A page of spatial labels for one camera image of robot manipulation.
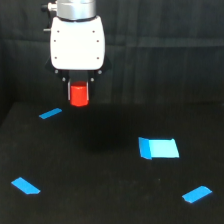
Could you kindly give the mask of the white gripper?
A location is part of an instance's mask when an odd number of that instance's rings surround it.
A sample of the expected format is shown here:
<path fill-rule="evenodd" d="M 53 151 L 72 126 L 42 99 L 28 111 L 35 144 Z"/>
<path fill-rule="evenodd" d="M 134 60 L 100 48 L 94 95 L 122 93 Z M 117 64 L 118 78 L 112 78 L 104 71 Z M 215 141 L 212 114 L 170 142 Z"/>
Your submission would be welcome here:
<path fill-rule="evenodd" d="M 50 29 L 50 56 L 45 68 L 60 78 L 73 82 L 85 81 L 89 102 L 89 80 L 112 68 L 106 55 L 102 20 L 96 16 L 82 22 L 53 18 Z M 71 81 L 67 83 L 68 101 L 71 99 Z"/>

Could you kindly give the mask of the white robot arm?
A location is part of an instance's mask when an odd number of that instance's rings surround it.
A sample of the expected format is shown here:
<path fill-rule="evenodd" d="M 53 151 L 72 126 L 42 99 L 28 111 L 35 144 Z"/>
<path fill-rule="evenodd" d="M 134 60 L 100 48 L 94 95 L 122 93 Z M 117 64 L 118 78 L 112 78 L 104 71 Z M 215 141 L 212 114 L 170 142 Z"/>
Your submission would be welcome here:
<path fill-rule="evenodd" d="M 55 0 L 41 6 L 48 14 L 50 56 L 45 67 L 63 81 L 72 106 L 90 101 L 89 83 L 111 67 L 96 0 Z"/>

